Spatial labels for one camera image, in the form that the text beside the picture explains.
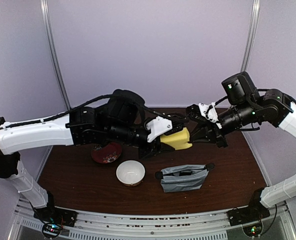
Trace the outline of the yellow sponge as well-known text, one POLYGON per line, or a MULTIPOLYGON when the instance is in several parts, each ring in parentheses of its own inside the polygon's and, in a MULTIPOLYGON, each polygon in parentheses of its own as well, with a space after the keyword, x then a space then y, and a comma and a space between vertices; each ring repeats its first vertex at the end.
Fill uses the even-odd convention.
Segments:
POLYGON ((190 132, 186 127, 170 135, 161 135, 160 142, 174 148, 176 151, 189 149, 193 146, 190 143, 190 132))

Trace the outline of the grey zip pouch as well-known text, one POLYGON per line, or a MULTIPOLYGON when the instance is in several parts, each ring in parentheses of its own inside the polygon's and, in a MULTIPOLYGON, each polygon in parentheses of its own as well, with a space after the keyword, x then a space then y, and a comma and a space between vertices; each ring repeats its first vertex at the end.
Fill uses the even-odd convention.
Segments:
POLYGON ((214 168, 214 163, 178 165, 163 168, 155 172, 154 176, 160 180, 164 193, 187 192, 199 190, 214 168), (182 171, 191 171, 192 174, 179 176, 182 171))

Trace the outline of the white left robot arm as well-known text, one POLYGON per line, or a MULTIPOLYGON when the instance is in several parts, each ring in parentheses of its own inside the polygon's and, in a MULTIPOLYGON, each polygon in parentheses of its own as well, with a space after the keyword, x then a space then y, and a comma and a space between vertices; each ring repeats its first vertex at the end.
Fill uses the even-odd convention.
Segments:
POLYGON ((97 96, 70 110, 26 121, 0 117, 0 179, 5 179, 49 222, 60 218, 53 196, 25 168, 21 152, 51 146, 106 145, 117 142, 152 155, 161 148, 161 135, 176 118, 147 107, 129 90, 97 96))

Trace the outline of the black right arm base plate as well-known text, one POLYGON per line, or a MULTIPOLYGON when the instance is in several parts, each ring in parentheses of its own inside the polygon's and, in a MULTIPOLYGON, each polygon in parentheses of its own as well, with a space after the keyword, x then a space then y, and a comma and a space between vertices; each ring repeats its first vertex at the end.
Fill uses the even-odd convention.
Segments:
POLYGON ((231 227, 260 221, 264 218, 268 218, 270 215, 270 211, 267 208, 258 206, 233 208, 227 212, 231 227))

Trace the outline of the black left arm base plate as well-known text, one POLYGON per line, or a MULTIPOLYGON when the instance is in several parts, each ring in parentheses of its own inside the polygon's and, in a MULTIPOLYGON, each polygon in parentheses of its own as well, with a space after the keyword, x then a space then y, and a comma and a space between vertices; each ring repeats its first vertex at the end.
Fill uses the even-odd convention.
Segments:
POLYGON ((34 217, 42 223, 52 223, 65 227, 74 227, 78 213, 58 207, 32 208, 34 217))

